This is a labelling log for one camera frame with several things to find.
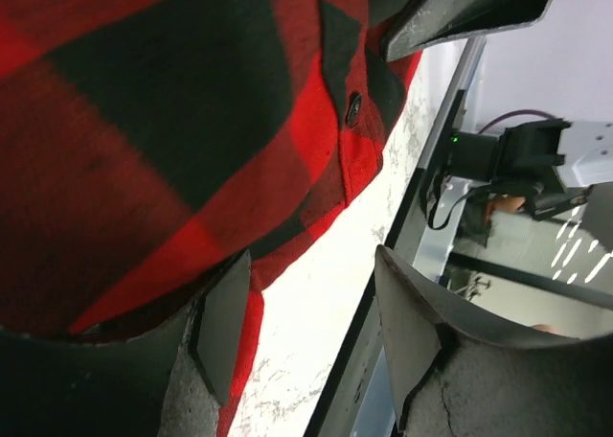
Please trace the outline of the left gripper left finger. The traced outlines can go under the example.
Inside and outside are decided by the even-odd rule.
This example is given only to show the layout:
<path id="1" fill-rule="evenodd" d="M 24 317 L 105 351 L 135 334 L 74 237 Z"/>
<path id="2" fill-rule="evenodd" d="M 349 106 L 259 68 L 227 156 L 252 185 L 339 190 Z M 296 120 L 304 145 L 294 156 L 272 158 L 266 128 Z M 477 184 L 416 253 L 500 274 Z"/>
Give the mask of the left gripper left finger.
<path id="1" fill-rule="evenodd" d="M 230 398 L 251 257 L 83 333 L 1 332 L 5 436 L 213 436 Z"/>

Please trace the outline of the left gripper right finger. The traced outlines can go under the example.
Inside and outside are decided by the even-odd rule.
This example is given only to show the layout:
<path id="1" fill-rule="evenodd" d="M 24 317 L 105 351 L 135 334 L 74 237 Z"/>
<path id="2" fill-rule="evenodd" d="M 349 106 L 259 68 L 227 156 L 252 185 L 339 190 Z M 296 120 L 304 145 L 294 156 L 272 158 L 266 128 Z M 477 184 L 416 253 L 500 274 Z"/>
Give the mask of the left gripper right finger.
<path id="1" fill-rule="evenodd" d="M 375 252 L 375 295 L 404 436 L 608 436 L 612 338 L 545 333 Z"/>

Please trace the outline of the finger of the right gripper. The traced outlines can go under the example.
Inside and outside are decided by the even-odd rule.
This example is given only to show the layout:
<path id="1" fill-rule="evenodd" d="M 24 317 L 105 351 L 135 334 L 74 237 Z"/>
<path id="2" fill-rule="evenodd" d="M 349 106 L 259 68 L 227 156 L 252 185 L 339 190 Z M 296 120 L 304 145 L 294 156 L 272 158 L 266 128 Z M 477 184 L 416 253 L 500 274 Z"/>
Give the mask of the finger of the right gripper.
<path id="1" fill-rule="evenodd" d="M 373 27 L 391 24 L 379 43 L 387 61 L 447 41 L 530 26 L 554 0 L 369 0 Z"/>

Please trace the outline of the red black plaid shirt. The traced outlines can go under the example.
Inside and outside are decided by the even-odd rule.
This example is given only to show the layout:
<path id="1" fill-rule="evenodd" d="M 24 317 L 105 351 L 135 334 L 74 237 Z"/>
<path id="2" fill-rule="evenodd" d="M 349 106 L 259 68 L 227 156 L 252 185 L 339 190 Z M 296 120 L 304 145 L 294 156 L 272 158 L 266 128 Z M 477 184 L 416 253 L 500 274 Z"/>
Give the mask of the red black plaid shirt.
<path id="1" fill-rule="evenodd" d="M 409 0 L 1 0 L 1 325 L 64 337 L 254 268 L 263 292 L 374 180 L 418 56 Z"/>

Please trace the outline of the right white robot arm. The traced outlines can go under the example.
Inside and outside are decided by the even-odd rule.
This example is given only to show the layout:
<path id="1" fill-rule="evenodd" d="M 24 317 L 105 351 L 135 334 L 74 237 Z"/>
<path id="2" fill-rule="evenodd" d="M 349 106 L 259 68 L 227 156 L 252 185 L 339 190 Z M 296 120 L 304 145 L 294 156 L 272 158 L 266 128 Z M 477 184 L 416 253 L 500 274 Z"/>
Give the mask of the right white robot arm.
<path id="1" fill-rule="evenodd" d="M 476 55 L 484 50 L 487 35 L 531 26 L 543 18 L 552 1 L 369 0 L 369 19 L 373 25 L 390 24 L 379 43 L 386 60 L 459 39 Z M 466 133 L 454 122 L 460 105 L 459 98 L 452 100 L 423 176 L 420 207 L 434 231 L 449 223 L 435 221 L 449 177 L 477 182 L 462 200 L 519 196 L 536 220 L 559 213 L 571 198 L 612 179 L 607 124 L 580 124 L 537 112 L 535 121 L 508 127 L 499 136 L 489 134 L 486 127 Z"/>

